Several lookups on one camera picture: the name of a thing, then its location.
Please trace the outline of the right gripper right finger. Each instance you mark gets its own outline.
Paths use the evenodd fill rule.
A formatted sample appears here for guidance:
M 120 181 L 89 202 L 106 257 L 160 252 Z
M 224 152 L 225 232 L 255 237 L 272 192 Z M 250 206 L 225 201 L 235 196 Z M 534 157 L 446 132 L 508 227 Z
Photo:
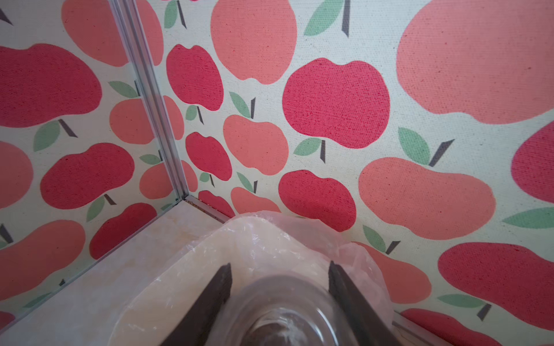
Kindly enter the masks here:
M 328 292 L 346 317 L 358 345 L 401 346 L 342 266 L 330 262 Z

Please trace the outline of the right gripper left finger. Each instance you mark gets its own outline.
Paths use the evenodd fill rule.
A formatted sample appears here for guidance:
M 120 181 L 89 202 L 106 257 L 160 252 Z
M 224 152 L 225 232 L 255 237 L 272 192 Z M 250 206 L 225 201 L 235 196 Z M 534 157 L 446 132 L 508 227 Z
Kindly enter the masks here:
M 162 346 L 205 345 L 232 289 L 232 266 L 221 266 Z

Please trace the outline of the clear tea jar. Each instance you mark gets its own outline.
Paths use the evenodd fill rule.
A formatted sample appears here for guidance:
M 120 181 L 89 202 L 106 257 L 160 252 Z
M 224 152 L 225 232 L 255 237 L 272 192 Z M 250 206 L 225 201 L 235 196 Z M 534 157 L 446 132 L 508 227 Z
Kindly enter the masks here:
M 223 306 L 207 345 L 357 345 L 345 314 L 316 283 L 261 278 Z

